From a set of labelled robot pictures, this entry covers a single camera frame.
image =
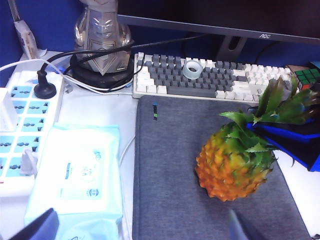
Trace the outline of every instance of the desk mat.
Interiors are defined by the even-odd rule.
[[[196,156],[210,135],[229,122],[218,114],[239,108],[248,105],[159,96],[139,100],[134,240],[227,240],[229,209],[241,213],[269,240],[310,239],[277,163],[266,183],[247,198],[222,202],[199,186]]]

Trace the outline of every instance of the white power strip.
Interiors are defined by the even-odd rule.
[[[50,72],[46,77],[56,87],[56,95],[50,99],[35,96],[36,71],[15,72],[6,86],[18,114],[18,124],[14,131],[0,131],[0,197],[28,196],[35,183],[34,175],[20,172],[23,150],[32,149],[39,168],[46,137],[58,120],[64,91],[59,74]]]

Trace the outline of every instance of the blue partition wall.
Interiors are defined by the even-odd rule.
[[[50,51],[70,51],[74,48],[74,25],[83,5],[79,0],[16,0],[21,19],[32,30],[40,49]],[[188,32],[130,26],[135,44],[144,44],[183,38]],[[211,35],[193,42],[172,43],[157,47],[141,48],[148,54],[167,54],[212,59],[222,36]],[[259,52],[272,43],[268,40],[248,39],[237,62],[253,63]],[[22,49],[14,29],[13,19],[6,0],[0,1],[0,66],[19,60]],[[307,66],[310,61],[320,59],[320,46],[284,42],[266,50],[259,59],[261,65],[284,66],[287,64]],[[0,87],[4,87],[13,68],[0,73]]]

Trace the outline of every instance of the pineapple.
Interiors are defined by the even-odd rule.
[[[303,124],[312,115],[307,106],[318,104],[317,94],[310,89],[297,93],[297,81],[291,79],[292,91],[282,102],[284,82],[281,78],[271,80],[259,99],[255,114],[223,112],[233,122],[223,125],[214,133],[196,158],[195,171],[199,184],[209,197],[222,201],[247,197],[259,185],[266,182],[276,161],[274,145],[246,128],[247,123],[270,122]]]

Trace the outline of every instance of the wet wipes package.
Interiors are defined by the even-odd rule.
[[[119,129],[55,124],[49,131],[25,225],[54,208],[56,240],[118,240],[123,215]]]

